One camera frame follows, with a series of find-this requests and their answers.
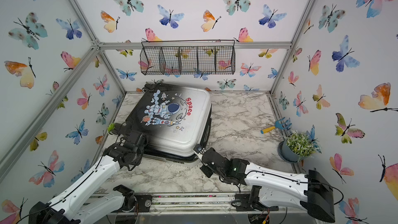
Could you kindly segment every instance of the yellow handle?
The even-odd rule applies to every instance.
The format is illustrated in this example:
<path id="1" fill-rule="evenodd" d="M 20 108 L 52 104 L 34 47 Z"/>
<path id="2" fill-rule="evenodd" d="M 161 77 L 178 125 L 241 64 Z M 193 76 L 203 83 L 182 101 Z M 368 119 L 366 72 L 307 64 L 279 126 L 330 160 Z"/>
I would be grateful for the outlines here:
<path id="1" fill-rule="evenodd" d="M 268 128 L 262 129 L 261 133 L 264 134 L 264 133 L 267 133 L 267 132 L 271 132 L 273 129 L 275 129 L 275 127 L 268 127 Z"/>

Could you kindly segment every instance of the potted plant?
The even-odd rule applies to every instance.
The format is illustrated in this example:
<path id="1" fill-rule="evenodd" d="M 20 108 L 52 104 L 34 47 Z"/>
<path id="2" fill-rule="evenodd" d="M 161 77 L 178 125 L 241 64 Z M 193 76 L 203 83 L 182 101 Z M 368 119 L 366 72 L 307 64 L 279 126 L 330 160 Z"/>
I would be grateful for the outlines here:
<path id="1" fill-rule="evenodd" d="M 314 143 L 306 134 L 292 131 L 283 142 L 281 155 L 283 159 L 294 163 L 311 156 L 315 150 Z"/>

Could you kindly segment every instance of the marble floor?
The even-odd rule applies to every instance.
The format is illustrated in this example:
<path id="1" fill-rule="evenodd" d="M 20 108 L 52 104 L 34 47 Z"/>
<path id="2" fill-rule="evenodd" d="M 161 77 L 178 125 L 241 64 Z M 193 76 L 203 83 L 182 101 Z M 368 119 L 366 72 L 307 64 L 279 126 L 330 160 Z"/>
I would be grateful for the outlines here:
<path id="1" fill-rule="evenodd" d="M 263 92 L 210 92 L 212 124 L 207 147 L 213 147 L 227 158 L 241 158 L 260 166 L 283 172 L 292 172 L 291 164 L 277 153 L 281 142 L 278 131 L 261 134 L 260 130 L 275 122 L 271 106 Z M 142 94 L 127 94 L 115 122 L 124 122 Z M 108 136 L 104 149 L 114 143 Z M 135 192 L 237 192 L 234 185 L 219 181 L 218 176 L 207 178 L 200 165 L 187 167 L 178 163 L 143 158 L 139 166 L 129 172 L 121 169 L 98 189 L 97 193 L 111 191 L 123 184 Z M 242 191 L 251 187 L 242 186 Z"/>

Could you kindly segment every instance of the suitcase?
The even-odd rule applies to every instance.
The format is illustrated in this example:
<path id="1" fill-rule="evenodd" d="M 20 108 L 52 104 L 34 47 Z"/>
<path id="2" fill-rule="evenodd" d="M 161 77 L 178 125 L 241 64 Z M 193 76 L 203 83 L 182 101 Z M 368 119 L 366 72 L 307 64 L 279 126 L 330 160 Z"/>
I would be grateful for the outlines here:
<path id="1" fill-rule="evenodd" d="M 196 144 L 205 147 L 211 127 L 210 94 L 204 89 L 163 83 L 146 84 L 145 94 L 126 122 L 147 135 L 144 156 L 195 166 Z"/>

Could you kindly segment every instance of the wall-mounted basket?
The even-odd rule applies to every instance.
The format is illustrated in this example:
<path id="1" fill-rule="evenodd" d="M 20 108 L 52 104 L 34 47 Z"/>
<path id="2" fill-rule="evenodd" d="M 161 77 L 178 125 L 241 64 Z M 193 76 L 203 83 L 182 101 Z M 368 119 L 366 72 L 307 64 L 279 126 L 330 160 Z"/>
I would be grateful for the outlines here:
<path id="1" fill-rule="evenodd" d="M 195 40 L 142 42 L 144 75 L 192 75 L 235 73 L 235 41 Z"/>

